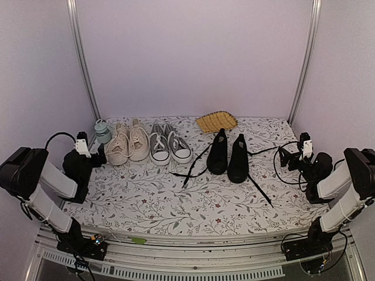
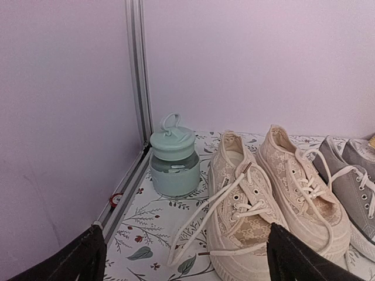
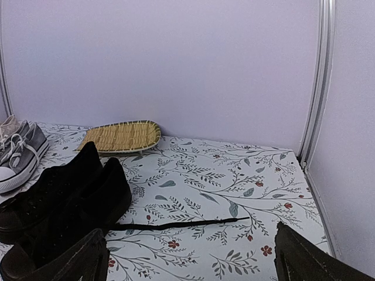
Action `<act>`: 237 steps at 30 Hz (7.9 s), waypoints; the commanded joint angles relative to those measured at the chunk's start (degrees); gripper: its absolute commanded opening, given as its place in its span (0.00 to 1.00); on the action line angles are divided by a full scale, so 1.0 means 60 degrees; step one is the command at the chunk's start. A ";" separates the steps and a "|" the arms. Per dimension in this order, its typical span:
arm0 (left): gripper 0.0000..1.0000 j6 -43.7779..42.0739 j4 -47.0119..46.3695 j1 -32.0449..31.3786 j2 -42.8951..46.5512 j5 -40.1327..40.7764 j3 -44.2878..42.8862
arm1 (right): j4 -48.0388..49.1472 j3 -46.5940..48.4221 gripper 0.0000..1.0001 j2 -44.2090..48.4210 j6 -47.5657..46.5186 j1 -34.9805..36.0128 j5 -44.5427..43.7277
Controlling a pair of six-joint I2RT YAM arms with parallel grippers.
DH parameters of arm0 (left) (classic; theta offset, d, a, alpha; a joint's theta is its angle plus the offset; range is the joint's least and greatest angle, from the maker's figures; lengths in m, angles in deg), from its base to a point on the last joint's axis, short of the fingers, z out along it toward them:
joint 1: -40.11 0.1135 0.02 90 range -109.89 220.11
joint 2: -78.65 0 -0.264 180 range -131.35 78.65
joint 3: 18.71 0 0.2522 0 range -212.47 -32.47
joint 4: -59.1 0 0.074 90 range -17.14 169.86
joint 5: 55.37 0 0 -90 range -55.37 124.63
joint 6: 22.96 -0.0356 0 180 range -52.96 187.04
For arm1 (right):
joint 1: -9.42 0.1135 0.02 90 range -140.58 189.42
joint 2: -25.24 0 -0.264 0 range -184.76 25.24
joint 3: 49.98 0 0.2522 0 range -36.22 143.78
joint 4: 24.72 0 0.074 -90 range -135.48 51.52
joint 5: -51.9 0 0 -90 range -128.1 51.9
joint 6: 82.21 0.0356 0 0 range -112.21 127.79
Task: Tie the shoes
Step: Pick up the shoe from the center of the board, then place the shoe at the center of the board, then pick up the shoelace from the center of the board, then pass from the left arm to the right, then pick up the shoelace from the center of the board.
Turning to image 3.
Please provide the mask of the black front canvas sneaker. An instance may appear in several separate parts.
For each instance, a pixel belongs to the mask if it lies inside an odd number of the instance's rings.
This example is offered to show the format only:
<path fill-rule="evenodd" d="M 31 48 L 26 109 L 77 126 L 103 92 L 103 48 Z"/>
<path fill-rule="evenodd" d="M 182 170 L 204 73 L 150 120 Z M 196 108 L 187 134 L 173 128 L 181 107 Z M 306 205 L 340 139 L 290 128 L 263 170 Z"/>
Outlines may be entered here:
<path fill-rule="evenodd" d="M 65 200 L 56 199 L 46 213 L 37 213 L 28 228 L 7 228 L 1 224 L 1 242 L 22 245 L 25 251 L 43 261 L 59 255 L 89 232 L 100 229 L 109 231 L 147 230 L 162 231 L 168 228 L 185 228 L 210 224 L 236 222 L 237 218 L 172 222 L 163 225 L 119 224 L 118 220 L 129 209 L 132 194 L 124 169 L 116 158 L 91 178 L 88 185 L 77 189 Z"/>

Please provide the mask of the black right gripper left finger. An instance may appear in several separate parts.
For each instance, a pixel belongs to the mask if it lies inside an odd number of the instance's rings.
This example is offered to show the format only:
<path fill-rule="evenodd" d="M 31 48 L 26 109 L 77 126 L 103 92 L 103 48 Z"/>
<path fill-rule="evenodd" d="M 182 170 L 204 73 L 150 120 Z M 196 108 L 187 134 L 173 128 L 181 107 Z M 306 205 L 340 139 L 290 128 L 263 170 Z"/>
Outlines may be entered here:
<path fill-rule="evenodd" d="M 110 252 L 103 232 L 95 229 L 43 266 L 18 244 L 1 260 L 2 280 L 106 280 Z"/>

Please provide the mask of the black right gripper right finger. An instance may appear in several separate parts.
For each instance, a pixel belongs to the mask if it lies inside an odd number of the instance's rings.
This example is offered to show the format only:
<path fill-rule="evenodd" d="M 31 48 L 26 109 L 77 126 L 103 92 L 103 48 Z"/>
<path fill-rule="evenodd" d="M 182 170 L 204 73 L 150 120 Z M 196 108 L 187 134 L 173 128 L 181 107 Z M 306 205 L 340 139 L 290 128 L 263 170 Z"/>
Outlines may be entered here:
<path fill-rule="evenodd" d="M 331 257 L 282 222 L 275 236 L 277 278 L 288 280 L 374 280 L 373 277 Z"/>

